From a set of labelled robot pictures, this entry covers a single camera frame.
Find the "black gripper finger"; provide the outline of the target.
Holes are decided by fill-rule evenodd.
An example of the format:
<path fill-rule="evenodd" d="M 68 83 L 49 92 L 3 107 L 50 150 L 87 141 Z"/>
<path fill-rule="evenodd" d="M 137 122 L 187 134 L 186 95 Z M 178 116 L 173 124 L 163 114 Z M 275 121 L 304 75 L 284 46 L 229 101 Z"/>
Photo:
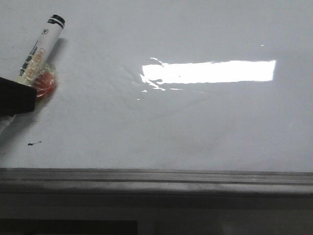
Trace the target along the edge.
<path fill-rule="evenodd" d="M 18 82 L 0 78 L 0 115 L 13 116 L 33 112 L 37 91 Z"/>

